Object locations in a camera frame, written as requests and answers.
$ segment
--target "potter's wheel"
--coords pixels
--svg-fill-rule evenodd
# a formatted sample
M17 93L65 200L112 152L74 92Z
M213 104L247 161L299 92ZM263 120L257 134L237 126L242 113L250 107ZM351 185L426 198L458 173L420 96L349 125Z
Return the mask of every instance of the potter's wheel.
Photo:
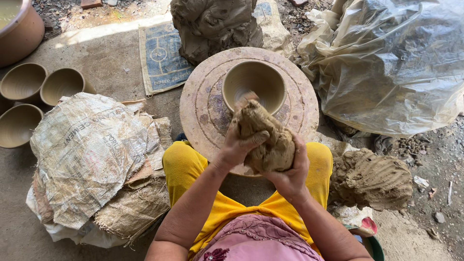
M180 120L185 135L193 148L208 161L219 152L232 119L222 100L222 79L230 68L246 60L266 63L282 75L287 86L287 98L275 117L299 133L305 141L313 140L319 123L319 110L314 89L304 73L275 52L254 47L233 48L199 64L189 76L180 97ZM255 176L243 164L233 168L231 173Z

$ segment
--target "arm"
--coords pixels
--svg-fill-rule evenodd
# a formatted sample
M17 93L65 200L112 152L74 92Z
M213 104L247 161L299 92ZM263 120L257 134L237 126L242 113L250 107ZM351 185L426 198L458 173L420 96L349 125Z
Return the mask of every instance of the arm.
M277 191L300 214L311 238L327 261L371 261L367 250L309 193L306 187L309 159L304 141L293 133L295 159L286 172L267 172Z
M187 258L229 170L242 163L248 152L269 138L267 131L255 133L245 140L239 139L238 133L237 120L233 119L221 151L166 215L145 261Z

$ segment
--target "clay cup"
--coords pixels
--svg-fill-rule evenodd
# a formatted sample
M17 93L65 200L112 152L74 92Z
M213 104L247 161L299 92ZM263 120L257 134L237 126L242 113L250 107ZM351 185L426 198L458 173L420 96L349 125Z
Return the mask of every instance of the clay cup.
M40 97L47 105L56 106L61 97L71 97L80 92L96 94L95 89L81 72L63 68L52 72L45 79L40 89Z
M21 64L10 70L0 83L3 97L23 103L41 103L40 87L48 72L40 64Z
M222 98L233 113L235 102L254 91L259 103L275 115L287 97L284 79L273 67L258 61L245 61L232 67L222 82Z
M44 113L34 105L21 104L0 116L0 147L14 149L29 143Z

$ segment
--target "yellow pants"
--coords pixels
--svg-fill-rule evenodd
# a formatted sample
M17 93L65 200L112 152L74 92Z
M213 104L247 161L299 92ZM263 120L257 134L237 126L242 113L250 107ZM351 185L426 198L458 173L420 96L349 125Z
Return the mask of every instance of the yellow pants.
M314 199L324 208L327 208L329 179L332 174L332 153L328 147L316 142L307 143L306 148L310 161L306 186ZM166 150L163 157L163 167L166 173L171 207L207 166L206 158L195 151L188 141L174 142ZM319 252L298 212L277 191L259 206L253 207L245 207L218 191L208 219L188 252L188 259L192 259L200 249L204 248L228 222L245 214L281 218L314 250Z

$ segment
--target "plastic sheet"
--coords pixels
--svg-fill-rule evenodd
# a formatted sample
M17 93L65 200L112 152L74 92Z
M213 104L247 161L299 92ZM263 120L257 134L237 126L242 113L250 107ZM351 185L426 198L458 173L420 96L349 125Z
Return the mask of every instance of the plastic sheet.
M324 114L389 136L451 123L463 96L464 2L337 0L334 6L344 1L337 28L335 12L307 14L316 26L297 48L295 62L315 81Z

